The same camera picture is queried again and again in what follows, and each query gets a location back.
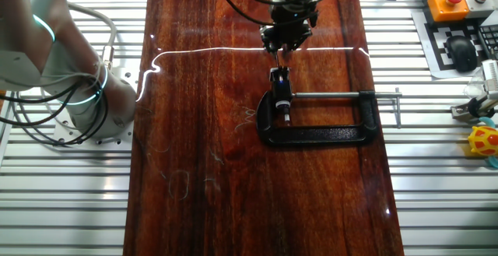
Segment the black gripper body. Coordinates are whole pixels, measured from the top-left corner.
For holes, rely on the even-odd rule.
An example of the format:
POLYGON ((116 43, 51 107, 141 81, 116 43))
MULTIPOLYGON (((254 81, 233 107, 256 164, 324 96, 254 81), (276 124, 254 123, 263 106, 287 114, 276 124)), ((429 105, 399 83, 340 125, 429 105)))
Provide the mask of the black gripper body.
POLYGON ((311 34, 317 24, 317 3, 274 5, 270 16, 279 34, 311 34))

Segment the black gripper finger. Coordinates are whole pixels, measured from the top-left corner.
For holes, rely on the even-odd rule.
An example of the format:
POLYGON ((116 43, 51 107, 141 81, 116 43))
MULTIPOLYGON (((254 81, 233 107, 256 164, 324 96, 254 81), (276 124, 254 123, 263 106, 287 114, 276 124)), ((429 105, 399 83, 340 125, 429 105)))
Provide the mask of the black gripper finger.
POLYGON ((275 38, 273 26, 260 26, 261 41, 268 53, 276 53, 279 50, 279 42, 275 38))
POLYGON ((282 39, 283 50, 286 52, 295 51, 311 35, 312 31, 309 28, 285 33, 282 39))

